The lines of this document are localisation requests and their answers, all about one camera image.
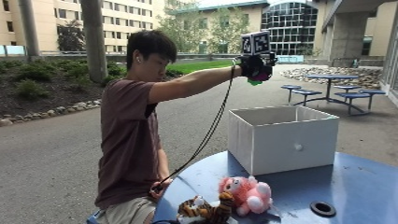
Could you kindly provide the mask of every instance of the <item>bench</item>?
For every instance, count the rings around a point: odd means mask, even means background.
[[[289,100],[288,100],[288,105],[290,104],[290,100],[292,100],[292,90],[298,90],[301,89],[301,86],[296,86],[296,85],[284,85],[281,86],[282,89],[289,90]]]
[[[304,103],[302,103],[304,106],[306,106],[306,101],[308,101],[309,95],[317,95],[317,94],[322,93],[321,91],[309,91],[309,90],[302,90],[302,89],[292,90],[292,92],[304,95]]]
[[[361,86],[345,86],[345,85],[338,85],[338,86],[334,86],[337,89],[342,89],[346,91],[346,93],[352,90],[356,90],[356,89],[360,89]]]
[[[370,110],[370,107],[372,107],[372,98],[373,98],[373,95],[374,94],[386,95],[386,92],[381,91],[381,90],[360,90],[360,92],[370,95],[369,110]]]
[[[349,99],[349,115],[353,115],[353,113],[350,112],[352,100],[357,98],[370,98],[370,95],[368,93],[361,92],[337,92],[336,95],[345,97],[345,99]]]

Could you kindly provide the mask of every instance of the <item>young man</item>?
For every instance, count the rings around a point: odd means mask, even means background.
[[[151,191],[169,176],[161,147],[157,103],[189,97],[232,78],[232,66],[205,69],[161,82],[165,66],[177,59],[173,41],[160,31],[140,31],[128,39],[127,77],[108,83],[101,105],[99,223],[151,223],[163,191]],[[247,62],[235,77],[249,77],[264,65]]]

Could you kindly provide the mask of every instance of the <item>stuffed animal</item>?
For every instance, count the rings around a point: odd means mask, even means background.
[[[249,212],[265,212],[273,205],[272,188],[264,182],[257,182],[251,175],[224,177],[219,183],[219,192],[231,192],[236,199],[237,214],[244,217]]]
[[[180,204],[177,220],[180,224],[227,224],[232,216],[235,197],[231,192],[219,195],[220,201],[208,203],[200,196]]]

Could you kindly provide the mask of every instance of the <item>open box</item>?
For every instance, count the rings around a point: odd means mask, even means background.
[[[251,175],[330,165],[338,117],[302,105],[233,109],[228,150]]]

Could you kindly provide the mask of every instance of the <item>rock border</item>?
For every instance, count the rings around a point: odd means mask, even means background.
[[[333,85],[361,86],[364,89],[381,89],[380,79],[384,74],[382,68],[342,68],[342,67],[312,67],[286,70],[280,73],[286,78],[312,83],[328,84],[325,78],[308,78],[309,74],[340,74],[360,76],[357,79],[334,79]]]
[[[4,115],[0,117],[0,127],[11,126],[12,124],[26,123],[38,119],[48,119],[52,117],[63,116],[75,112],[85,111],[101,106],[101,99],[88,102],[80,102],[72,106],[59,106],[54,109],[50,109],[47,113],[28,113],[26,116],[20,115]]]

